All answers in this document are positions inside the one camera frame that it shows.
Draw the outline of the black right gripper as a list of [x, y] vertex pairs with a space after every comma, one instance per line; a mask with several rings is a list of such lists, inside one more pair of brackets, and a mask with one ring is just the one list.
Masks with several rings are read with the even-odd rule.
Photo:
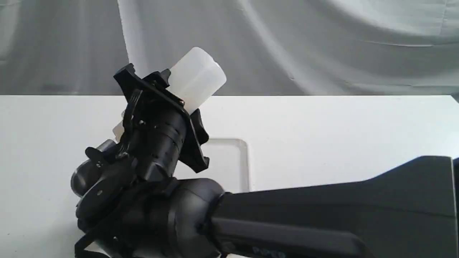
[[144, 78], [132, 63], [113, 78], [128, 101], [123, 116], [122, 154], [136, 160], [136, 174], [143, 180], [173, 175], [178, 159], [195, 173], [207, 170], [210, 158], [201, 146], [209, 141], [200, 109], [184, 110], [185, 101], [168, 90], [172, 72], [166, 68]]

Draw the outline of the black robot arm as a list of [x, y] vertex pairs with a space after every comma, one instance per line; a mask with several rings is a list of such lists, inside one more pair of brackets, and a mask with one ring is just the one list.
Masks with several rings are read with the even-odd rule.
[[127, 101], [120, 140], [85, 150], [76, 258], [457, 258], [458, 159], [421, 156], [368, 180], [226, 192], [179, 180], [209, 166], [200, 115], [169, 91], [170, 69], [114, 79]]

